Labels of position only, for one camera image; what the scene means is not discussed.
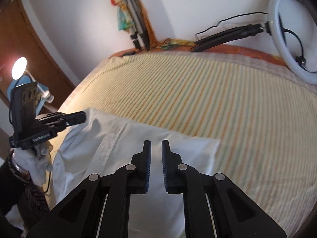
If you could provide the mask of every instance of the white cloth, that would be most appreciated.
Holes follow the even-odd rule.
[[[131,195],[129,237],[175,238],[184,234],[182,195],[165,192],[161,144],[169,140],[172,152],[199,172],[212,175],[220,140],[188,137],[177,132],[118,118],[94,109],[87,121],[71,127],[53,162],[53,187],[57,202],[93,173],[113,174],[152,143],[149,192]]]
[[[21,148],[14,149],[13,158],[18,166],[29,171],[32,181],[37,186],[43,186],[46,183],[46,171],[52,171],[52,163],[49,152],[52,148],[47,145],[50,143],[42,143],[35,146],[37,155],[31,149],[23,150]]]
[[[20,212],[19,212],[17,205],[12,206],[12,208],[7,213],[7,215],[5,215],[5,218],[14,227],[19,228],[21,230],[25,230],[24,229],[24,222],[23,222],[23,219],[20,215]]]

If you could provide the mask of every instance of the lit bulb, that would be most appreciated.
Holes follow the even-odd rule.
[[[27,61],[25,57],[21,57],[15,62],[12,68],[12,78],[14,80],[18,80],[23,75],[26,69],[26,64]]]

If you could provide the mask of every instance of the striped bedspread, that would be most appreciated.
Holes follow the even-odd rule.
[[[225,173],[291,237],[316,203],[315,94],[315,86],[287,68],[258,59],[146,53],[102,62],[61,111],[94,107],[221,139],[215,172]],[[65,134],[52,140],[53,157]],[[48,200],[52,206],[53,196]]]

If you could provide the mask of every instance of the black mount arm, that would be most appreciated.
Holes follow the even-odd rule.
[[[148,191],[151,142],[114,174],[92,174],[38,222],[27,238],[126,238],[131,194]],[[162,142],[166,192],[183,194],[186,238],[286,238],[283,229],[227,176],[183,164]]]
[[[146,140],[131,164],[112,175],[88,176],[29,231],[27,238],[93,238],[97,233],[99,237],[127,237],[130,195],[148,191],[150,163],[151,142]]]
[[[286,237],[284,230],[222,173],[208,176],[183,164],[162,142],[166,192],[183,194],[187,238]]]
[[[261,24],[249,24],[243,27],[235,27],[196,41],[195,44],[197,45],[193,47],[191,51],[202,52],[229,41],[255,36],[256,34],[262,33],[263,31],[264,28],[261,26]]]
[[[36,145],[44,143],[57,136],[57,134],[65,130],[69,126],[84,123],[86,121],[86,113],[84,111],[65,114],[61,112],[46,113],[39,115],[33,122],[30,129],[19,135],[14,132],[9,137],[10,147],[27,150]]]

